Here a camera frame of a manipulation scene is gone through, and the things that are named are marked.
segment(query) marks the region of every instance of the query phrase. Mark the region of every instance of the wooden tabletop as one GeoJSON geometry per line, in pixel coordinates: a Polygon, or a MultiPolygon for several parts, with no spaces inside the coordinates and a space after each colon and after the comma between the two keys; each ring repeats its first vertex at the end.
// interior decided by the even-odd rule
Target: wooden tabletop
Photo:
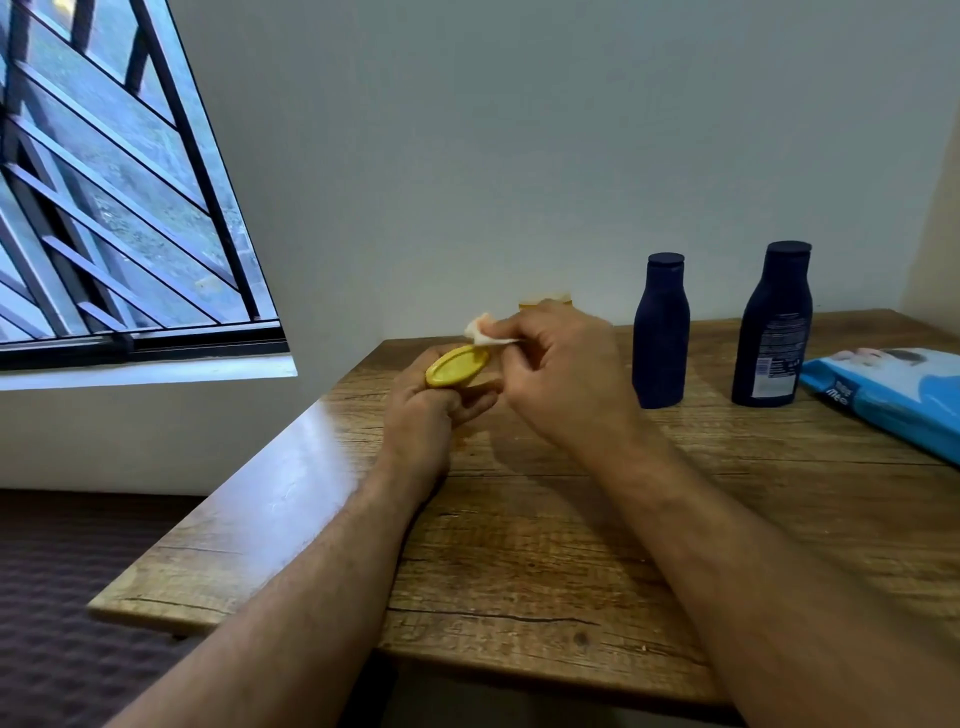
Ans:
{"type": "MultiPolygon", "coordinates": [[[[650,413],[736,497],[960,636],[960,472],[806,393],[730,402],[738,322],[694,323],[684,401],[650,413]]],[[[618,330],[625,362],[630,329],[618,330]]],[[[439,339],[385,341],[90,602],[203,633],[333,517],[380,442],[396,372],[439,339]]],[[[893,311],[819,314],[807,354],[960,340],[893,311]]],[[[464,427],[404,548],[387,653],[690,704],[728,703],[657,567],[590,478],[504,404],[464,427]]]]}

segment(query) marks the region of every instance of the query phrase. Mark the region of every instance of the dark blue bottle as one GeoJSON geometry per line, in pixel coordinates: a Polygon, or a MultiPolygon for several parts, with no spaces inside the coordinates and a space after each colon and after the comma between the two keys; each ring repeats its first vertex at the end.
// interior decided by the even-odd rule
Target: dark blue bottle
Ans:
{"type": "Polygon", "coordinates": [[[809,264],[809,243],[781,240],[767,246],[763,275],[740,323],[734,403],[780,407],[793,401],[813,315],[809,264]]]}
{"type": "Polygon", "coordinates": [[[684,257],[656,253],[648,258],[647,287],[634,318],[634,389],[644,409],[684,398],[690,305],[684,293],[684,257]]]}

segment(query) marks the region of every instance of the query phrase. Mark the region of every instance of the wet wipes package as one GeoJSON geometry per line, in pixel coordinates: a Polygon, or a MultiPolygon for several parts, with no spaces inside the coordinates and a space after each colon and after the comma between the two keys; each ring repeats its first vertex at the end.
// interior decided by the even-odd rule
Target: wet wipes package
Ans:
{"type": "Polygon", "coordinates": [[[960,465],[960,356],[931,349],[858,349],[805,362],[821,397],[960,465]]]}

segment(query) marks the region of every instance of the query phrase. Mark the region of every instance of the dark carpet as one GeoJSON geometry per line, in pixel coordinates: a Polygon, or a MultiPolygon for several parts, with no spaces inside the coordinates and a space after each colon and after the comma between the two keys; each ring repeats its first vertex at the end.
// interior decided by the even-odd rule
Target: dark carpet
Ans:
{"type": "Polygon", "coordinates": [[[0,490],[0,726],[102,725],[189,651],[85,607],[200,501],[0,490]]]}

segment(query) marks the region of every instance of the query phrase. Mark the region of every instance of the forearm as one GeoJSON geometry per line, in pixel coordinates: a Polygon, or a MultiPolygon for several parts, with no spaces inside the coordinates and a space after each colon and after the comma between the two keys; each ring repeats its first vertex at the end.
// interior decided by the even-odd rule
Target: forearm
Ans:
{"type": "Polygon", "coordinates": [[[379,635],[417,507],[391,466],[378,461],[324,531],[111,728],[333,725],[379,635]]]}
{"type": "Polygon", "coordinates": [[[754,726],[957,725],[960,666],[659,438],[600,475],[754,726]]]}

